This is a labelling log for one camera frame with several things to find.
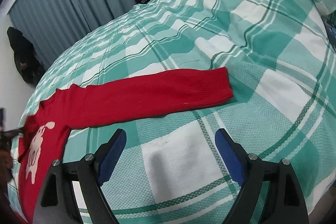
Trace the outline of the red sweater with white motif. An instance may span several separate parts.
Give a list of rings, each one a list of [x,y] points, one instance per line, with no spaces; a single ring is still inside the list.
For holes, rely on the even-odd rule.
[[[33,221],[47,171],[63,157],[72,130],[218,106],[232,96],[226,68],[174,69],[102,85],[56,89],[25,119],[19,139],[18,193],[25,218]]]

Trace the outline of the green plaid bed cover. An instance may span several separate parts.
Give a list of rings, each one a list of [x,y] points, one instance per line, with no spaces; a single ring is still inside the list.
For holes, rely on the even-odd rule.
[[[151,0],[64,51],[24,110],[72,84],[226,67],[223,106],[71,132],[65,161],[116,129],[126,149],[102,191],[121,223],[221,223],[238,195],[215,147],[224,128],[249,153],[288,159],[311,213],[335,182],[335,0]]]

